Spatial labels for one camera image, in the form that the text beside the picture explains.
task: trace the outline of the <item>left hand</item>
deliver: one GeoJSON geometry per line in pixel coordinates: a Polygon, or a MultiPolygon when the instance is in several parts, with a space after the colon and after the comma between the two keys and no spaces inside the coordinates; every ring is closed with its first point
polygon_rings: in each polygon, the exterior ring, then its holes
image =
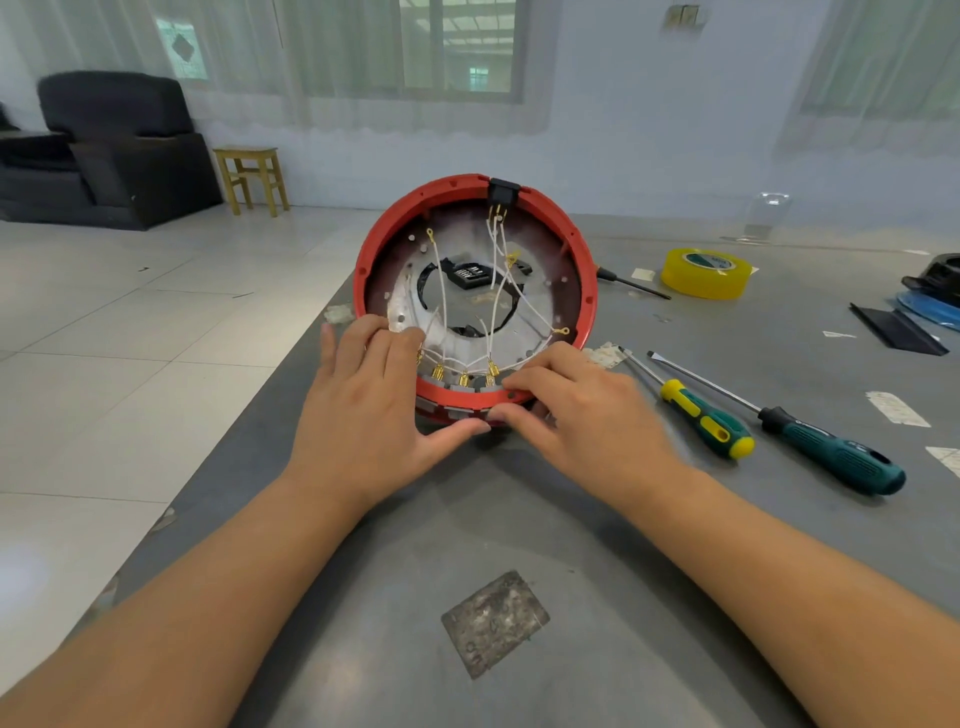
{"type": "Polygon", "coordinates": [[[490,426],[470,418],[431,435],[414,425],[419,328],[387,330],[367,315],[337,346],[321,333],[321,365],[307,393],[290,463],[282,476],[322,489],[358,515],[423,475],[490,426]]]}

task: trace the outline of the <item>wooden stool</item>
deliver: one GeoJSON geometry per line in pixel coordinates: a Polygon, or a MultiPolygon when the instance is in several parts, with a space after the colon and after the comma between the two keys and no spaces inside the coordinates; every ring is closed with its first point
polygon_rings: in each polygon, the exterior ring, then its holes
{"type": "Polygon", "coordinates": [[[287,188],[283,184],[283,173],[280,172],[280,162],[276,158],[276,147],[227,147],[225,149],[214,149],[213,154],[217,156],[217,164],[220,166],[220,174],[224,178],[224,189],[227,191],[227,199],[230,203],[230,209],[234,215],[240,214],[240,205],[237,203],[236,190],[233,187],[240,185],[243,190],[243,199],[247,204],[247,209],[253,209],[253,200],[250,196],[250,186],[247,183],[248,178],[260,178],[263,182],[263,191],[267,195],[267,207],[270,208],[270,216],[276,217],[276,204],[274,203],[274,187],[280,193],[280,201],[283,203],[283,209],[290,209],[290,203],[287,202],[287,188]],[[231,172],[227,166],[227,160],[233,159],[233,166],[236,171],[231,172]],[[244,159],[256,162],[256,167],[244,166],[244,159]],[[274,176],[274,182],[270,181],[270,176],[274,176]]]}

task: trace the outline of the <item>red ring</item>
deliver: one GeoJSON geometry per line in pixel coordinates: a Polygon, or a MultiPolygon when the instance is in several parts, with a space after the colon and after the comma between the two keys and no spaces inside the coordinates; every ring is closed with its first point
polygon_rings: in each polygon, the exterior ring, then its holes
{"type": "MultiPolygon", "coordinates": [[[[358,318],[367,313],[365,294],[367,278],[373,269],[373,263],[394,235],[415,217],[433,207],[463,200],[486,200],[489,185],[490,178],[485,175],[443,177],[428,182],[401,197],[380,215],[367,234],[367,239],[364,240],[353,272],[353,305],[358,318]]],[[[542,192],[531,187],[521,187],[517,206],[544,223],[563,240],[564,247],[570,251],[577,275],[580,277],[580,315],[577,318],[577,333],[573,346],[582,349],[593,328],[597,310],[597,269],[587,247],[587,241],[566,213],[542,192]]],[[[513,394],[511,398],[504,390],[477,394],[453,392],[431,384],[422,377],[417,379],[417,395],[435,402],[439,407],[471,409],[479,413],[479,410],[488,409],[497,404],[505,402],[520,404],[533,397],[529,392],[513,394]]],[[[433,413],[431,416],[444,422],[450,421],[447,417],[438,416],[440,414],[442,413],[433,413]]]]}

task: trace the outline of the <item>yellow tape roll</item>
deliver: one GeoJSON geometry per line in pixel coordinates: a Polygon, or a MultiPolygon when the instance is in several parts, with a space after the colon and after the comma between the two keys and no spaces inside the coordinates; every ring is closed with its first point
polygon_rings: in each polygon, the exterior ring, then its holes
{"type": "Polygon", "coordinates": [[[660,280],[680,293],[702,299],[738,299],[747,287],[753,266],[738,257],[678,248],[666,254],[660,280]]]}

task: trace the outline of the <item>metal worktable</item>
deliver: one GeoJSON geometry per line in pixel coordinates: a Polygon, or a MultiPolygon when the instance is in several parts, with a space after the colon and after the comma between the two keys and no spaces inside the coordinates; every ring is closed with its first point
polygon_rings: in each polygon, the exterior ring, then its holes
{"type": "MultiPolygon", "coordinates": [[[[590,245],[598,263],[625,275],[659,269],[666,251],[678,247],[612,239],[590,245]]],[[[721,461],[658,404],[689,461],[960,616],[960,480],[924,449],[960,448],[960,335],[930,328],[952,350],[943,357],[893,351],[848,310],[849,302],[886,307],[900,277],[919,273],[926,259],[711,247],[759,268],[742,299],[662,301],[601,283],[589,344],[656,349],[749,400],[780,404],[887,454],[905,468],[906,486],[869,499],[762,434],[741,464],[721,461]],[[857,338],[826,338],[824,330],[857,338]],[[867,391],[898,395],[931,427],[892,424],[867,391]]],[[[332,303],[349,303],[349,296],[345,284],[332,303]]],[[[178,519],[128,560],[119,597],[280,472],[317,366],[319,326],[303,335],[184,487],[174,501],[178,519]]],[[[750,413],[739,414],[758,425],[750,413]]],[[[737,628],[642,536],[516,435],[494,434],[360,523],[284,627],[233,724],[751,728],[810,721],[737,628]],[[510,570],[528,582],[550,621],[471,680],[441,615],[510,570]]]]}

